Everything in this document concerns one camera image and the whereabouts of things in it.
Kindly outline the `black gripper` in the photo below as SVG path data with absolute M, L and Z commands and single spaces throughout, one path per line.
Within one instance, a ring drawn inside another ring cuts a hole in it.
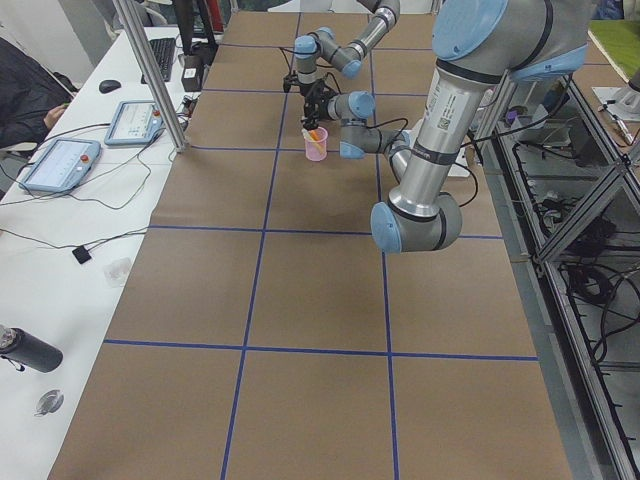
M 283 92 L 289 93 L 293 87 L 298 87 L 301 95 L 316 95 L 320 92 L 320 79 L 316 72 L 292 71 L 283 77 Z
M 306 92 L 303 106 L 302 127 L 307 131 L 318 128 L 318 122 L 329 120 L 329 101 L 334 97 L 334 90 L 324 81 L 315 81 Z

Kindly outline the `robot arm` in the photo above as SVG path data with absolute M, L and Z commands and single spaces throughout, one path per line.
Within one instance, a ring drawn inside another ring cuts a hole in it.
M 317 73 L 319 59 L 347 79 L 359 74 L 367 55 L 393 29 L 401 13 L 398 0 L 359 1 L 359 4 L 372 17 L 364 30 L 348 44 L 341 46 L 329 27 L 319 27 L 295 39 L 292 49 L 294 68 L 283 78 L 285 93 L 297 86 L 302 95 L 307 95 L 320 79 Z
M 306 99 L 305 128 L 338 121 L 342 157 L 383 154 L 398 178 L 371 212 L 371 233 L 381 251 L 440 250 L 458 238 L 461 209 L 442 187 L 485 92 L 504 75 L 537 81 L 578 70 L 595 7 L 592 1 L 445 2 L 433 26 L 436 66 L 415 137 L 369 127 L 373 97 L 328 92 L 317 73 L 318 61 L 324 60 L 346 77 L 357 75 L 367 54 L 396 25 L 398 2 L 368 2 L 371 20 L 346 46 L 325 27 L 295 40 L 291 81 Z

